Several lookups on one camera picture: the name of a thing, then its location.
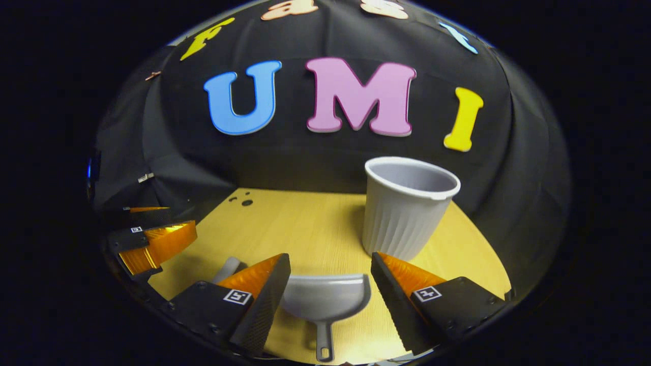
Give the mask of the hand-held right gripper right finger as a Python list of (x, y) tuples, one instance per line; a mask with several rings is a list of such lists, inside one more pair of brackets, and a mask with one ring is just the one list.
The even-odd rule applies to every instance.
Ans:
[(444, 280), (382, 252), (372, 253), (371, 273), (402, 345), (414, 354), (461, 343), (507, 306), (469, 278)]

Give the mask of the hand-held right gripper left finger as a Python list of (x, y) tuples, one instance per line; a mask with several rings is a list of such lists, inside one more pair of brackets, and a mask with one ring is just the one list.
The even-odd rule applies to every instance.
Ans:
[(212, 347), (260, 356), (290, 273), (290, 256), (279, 253), (218, 283), (195, 282), (163, 314)]

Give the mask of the grey dustpan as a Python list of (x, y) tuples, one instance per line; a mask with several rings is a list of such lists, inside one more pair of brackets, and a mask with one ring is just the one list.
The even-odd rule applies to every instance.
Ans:
[(360, 313), (371, 299), (367, 274), (290, 276), (281, 299), (287, 313), (316, 326), (316, 360), (335, 359), (332, 326)]

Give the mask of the white ribbed garbage bin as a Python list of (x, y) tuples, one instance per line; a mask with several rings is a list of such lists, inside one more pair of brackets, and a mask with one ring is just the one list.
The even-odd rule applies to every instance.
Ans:
[(460, 192), (460, 179), (437, 165), (399, 156), (369, 159), (364, 168), (361, 243), (365, 252), (413, 260)]

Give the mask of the wooden desktop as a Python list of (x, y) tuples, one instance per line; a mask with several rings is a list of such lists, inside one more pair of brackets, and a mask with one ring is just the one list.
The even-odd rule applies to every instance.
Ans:
[[(290, 255), (291, 275), (366, 273), (370, 302), (360, 313), (335, 322), (333, 354), (326, 364), (368, 364), (406, 356), (370, 273), (361, 245), (365, 195), (237, 189), (197, 224), (198, 239), (162, 264), (149, 284), (170, 300), (200, 280), (211, 280), (228, 257), (251, 266), (279, 253)], [(502, 262), (484, 235), (451, 202), (425, 248), (410, 261), (445, 280), (464, 276), (504, 299), (512, 289)], [(316, 363), (316, 328), (277, 310), (264, 351)]]

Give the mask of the black backdrop cloth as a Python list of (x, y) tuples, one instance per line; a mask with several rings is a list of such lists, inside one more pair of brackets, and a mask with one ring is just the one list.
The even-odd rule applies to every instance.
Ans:
[(409, 0), (252, 0), (212, 16), (128, 77), (96, 146), (98, 210), (158, 204), (196, 220), (237, 188), (365, 194), (369, 159), (439, 165), (518, 300), (548, 271), (572, 201), (537, 84)]

